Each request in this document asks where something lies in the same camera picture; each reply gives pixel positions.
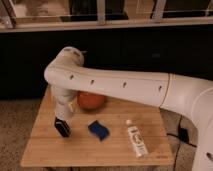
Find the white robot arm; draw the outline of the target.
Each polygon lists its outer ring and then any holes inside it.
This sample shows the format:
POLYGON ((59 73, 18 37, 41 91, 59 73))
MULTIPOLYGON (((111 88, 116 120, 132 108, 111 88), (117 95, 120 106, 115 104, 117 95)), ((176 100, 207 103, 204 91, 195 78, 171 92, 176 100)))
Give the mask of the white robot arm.
POLYGON ((90 69, 74 47, 63 48, 48 64, 44 78, 56 101, 55 116, 68 120, 77 91, 160 107, 187 117, 198 130, 192 171, 213 171, 213 81, 160 72, 90 69))

